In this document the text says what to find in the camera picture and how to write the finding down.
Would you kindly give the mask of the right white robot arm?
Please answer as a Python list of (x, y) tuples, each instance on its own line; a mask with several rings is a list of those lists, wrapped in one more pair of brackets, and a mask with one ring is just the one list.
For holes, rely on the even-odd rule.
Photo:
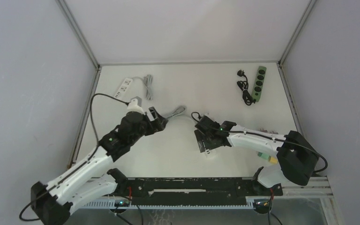
[(320, 172), (316, 169), (320, 159), (324, 161), (323, 169), (328, 167), (326, 158), (294, 130), (286, 135), (270, 134), (231, 121), (219, 124), (204, 115), (196, 121), (194, 134), (201, 152), (219, 147), (239, 147), (275, 158), (276, 164), (263, 166), (254, 175), (252, 189), (258, 195), (264, 195), (270, 188), (286, 181), (306, 186), (311, 176)]

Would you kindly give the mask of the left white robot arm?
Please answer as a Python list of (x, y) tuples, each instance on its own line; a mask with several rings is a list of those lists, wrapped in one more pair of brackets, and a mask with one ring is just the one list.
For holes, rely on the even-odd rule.
[(108, 171), (141, 137), (163, 131), (167, 123), (154, 107), (147, 112), (128, 110), (120, 124), (74, 167), (46, 184), (38, 181), (31, 186), (31, 209), (44, 225), (62, 225), (80, 207), (102, 195), (125, 194), (128, 183)]

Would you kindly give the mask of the white power strip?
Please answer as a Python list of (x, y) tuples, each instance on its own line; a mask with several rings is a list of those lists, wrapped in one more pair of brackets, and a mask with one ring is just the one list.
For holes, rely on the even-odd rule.
[(114, 94), (114, 98), (118, 100), (122, 100), (124, 96), (126, 95), (126, 92), (129, 90), (130, 86), (133, 83), (132, 78), (125, 78), (122, 84), (119, 86), (117, 91)]
[(216, 156), (216, 151), (215, 150), (206, 150), (204, 154), (205, 154), (206, 158), (213, 158)]

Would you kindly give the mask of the green power strip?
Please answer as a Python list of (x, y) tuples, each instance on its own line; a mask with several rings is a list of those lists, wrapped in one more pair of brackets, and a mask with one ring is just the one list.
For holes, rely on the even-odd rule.
[(266, 71), (267, 68), (264, 66), (259, 66), (257, 69), (256, 78), (252, 90), (252, 98), (255, 103), (260, 101), (263, 90), (263, 84), (265, 81)]

